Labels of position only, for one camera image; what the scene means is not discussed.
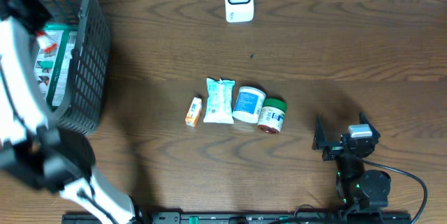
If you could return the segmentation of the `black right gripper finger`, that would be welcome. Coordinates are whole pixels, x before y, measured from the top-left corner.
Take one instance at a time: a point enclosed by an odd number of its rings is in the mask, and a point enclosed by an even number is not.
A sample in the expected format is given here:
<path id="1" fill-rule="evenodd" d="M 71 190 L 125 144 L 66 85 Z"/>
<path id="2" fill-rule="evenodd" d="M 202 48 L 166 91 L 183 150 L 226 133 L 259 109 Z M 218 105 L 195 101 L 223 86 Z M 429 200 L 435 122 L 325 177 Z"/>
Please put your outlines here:
<path id="1" fill-rule="evenodd" d="M 316 117 L 316 128 L 314 139 L 312 143 L 313 150 L 322 150 L 328 146 L 328 141 L 325 136 L 325 130 L 320 116 Z"/>
<path id="2" fill-rule="evenodd" d="M 369 122 L 369 120 L 367 119 L 367 117 L 365 116 L 365 114 L 363 112 L 359 113 L 359 121 L 361 124 L 367 124 L 369 126 L 369 129 L 372 132 L 372 137 L 375 139 L 379 139 L 381 137 L 381 134 L 378 132 L 377 129 L 375 129 L 375 127 Z"/>

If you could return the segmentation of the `green lid jar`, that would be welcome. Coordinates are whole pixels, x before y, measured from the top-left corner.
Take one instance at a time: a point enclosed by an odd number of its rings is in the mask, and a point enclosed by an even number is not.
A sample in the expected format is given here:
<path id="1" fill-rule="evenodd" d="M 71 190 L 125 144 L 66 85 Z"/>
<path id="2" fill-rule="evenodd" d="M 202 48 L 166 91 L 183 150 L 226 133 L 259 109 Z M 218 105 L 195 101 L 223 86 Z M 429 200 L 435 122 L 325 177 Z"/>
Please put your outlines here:
<path id="1" fill-rule="evenodd" d="M 257 126 L 269 134 L 279 134 L 285 119 L 287 104 L 276 98 L 267 98 L 261 109 Z"/>

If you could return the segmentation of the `white blue label jar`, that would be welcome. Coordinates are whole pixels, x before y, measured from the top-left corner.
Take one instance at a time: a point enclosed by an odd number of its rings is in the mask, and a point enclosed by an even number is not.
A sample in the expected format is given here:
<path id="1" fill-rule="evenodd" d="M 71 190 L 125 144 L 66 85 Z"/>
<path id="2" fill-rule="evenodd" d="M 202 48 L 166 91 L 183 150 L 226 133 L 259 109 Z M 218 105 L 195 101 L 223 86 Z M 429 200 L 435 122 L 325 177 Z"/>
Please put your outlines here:
<path id="1" fill-rule="evenodd" d="M 265 101 L 265 93 L 254 87 L 240 87 L 233 117 L 248 124 L 257 124 Z"/>

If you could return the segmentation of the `mint green wipes pack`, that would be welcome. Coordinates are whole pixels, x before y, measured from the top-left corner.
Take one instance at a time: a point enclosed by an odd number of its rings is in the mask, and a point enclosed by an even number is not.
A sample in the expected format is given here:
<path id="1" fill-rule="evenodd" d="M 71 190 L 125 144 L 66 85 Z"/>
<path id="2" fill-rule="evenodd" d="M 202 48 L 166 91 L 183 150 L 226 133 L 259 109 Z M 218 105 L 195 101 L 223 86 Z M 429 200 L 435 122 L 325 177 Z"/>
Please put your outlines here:
<path id="1" fill-rule="evenodd" d="M 204 123 L 234 124 L 232 101 L 234 80 L 207 78 L 207 105 Z"/>

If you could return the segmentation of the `orange Kleenex tissue pack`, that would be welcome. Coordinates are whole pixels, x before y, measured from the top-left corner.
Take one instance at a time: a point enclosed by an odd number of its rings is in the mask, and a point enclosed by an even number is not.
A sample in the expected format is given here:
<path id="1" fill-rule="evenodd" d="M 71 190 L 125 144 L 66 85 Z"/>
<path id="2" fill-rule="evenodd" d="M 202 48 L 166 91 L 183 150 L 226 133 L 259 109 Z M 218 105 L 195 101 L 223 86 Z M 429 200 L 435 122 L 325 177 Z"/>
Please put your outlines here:
<path id="1" fill-rule="evenodd" d="M 185 124 L 187 126 L 191 127 L 196 126 L 196 124 L 199 121 L 202 108 L 203 108 L 202 99 L 199 97 L 194 97 L 185 118 Z"/>

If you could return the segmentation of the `green white 3M package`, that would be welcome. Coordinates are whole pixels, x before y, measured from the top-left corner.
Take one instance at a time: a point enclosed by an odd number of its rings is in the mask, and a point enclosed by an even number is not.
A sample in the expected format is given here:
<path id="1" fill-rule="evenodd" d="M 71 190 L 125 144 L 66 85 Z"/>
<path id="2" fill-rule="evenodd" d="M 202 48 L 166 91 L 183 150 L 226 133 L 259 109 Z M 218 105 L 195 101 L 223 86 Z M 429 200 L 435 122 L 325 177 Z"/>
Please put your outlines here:
<path id="1" fill-rule="evenodd" d="M 52 44 L 49 49 L 39 49 L 34 64 L 34 75 L 42 97 L 55 110 L 64 99 L 71 52 L 75 47 L 78 27 L 48 24 L 43 31 Z"/>

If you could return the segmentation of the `red snack bar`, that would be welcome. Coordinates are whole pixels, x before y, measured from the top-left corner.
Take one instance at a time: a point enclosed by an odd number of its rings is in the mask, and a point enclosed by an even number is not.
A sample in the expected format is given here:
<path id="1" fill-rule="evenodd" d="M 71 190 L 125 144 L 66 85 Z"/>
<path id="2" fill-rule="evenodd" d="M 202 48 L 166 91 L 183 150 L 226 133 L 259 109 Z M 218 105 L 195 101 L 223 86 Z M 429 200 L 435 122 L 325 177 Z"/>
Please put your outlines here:
<path id="1" fill-rule="evenodd" d="M 38 31 L 36 34 L 36 40 L 39 45 L 39 48 L 44 51 L 44 53 L 51 53 L 54 49 L 57 49 L 58 43 L 53 40 L 47 33 L 44 31 Z"/>

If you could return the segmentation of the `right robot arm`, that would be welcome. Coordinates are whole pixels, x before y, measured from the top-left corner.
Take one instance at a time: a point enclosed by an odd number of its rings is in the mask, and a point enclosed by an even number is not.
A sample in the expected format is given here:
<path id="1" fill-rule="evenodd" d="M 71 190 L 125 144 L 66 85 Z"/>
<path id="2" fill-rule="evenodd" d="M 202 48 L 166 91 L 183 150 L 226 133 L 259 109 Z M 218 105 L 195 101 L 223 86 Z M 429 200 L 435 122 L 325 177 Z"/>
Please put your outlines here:
<path id="1" fill-rule="evenodd" d="M 365 158 L 374 152 L 380 137 L 363 113 L 359 114 L 359 123 L 349 126 L 348 133 L 341 134 L 338 140 L 329 140 L 321 117 L 316 118 L 312 149 L 321 150 L 324 161 L 336 162 L 337 193 L 356 211 L 375 211 L 388 206 L 390 175 L 365 169 Z"/>

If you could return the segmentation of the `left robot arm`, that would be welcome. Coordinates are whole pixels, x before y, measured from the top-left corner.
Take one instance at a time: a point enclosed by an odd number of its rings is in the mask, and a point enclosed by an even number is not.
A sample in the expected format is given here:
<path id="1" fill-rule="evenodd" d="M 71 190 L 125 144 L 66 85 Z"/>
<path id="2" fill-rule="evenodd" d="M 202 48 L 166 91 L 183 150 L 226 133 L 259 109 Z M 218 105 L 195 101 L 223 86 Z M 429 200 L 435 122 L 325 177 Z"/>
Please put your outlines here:
<path id="1" fill-rule="evenodd" d="M 144 223 L 99 172 L 110 31 L 97 0 L 1 0 L 1 169 L 102 223 Z"/>

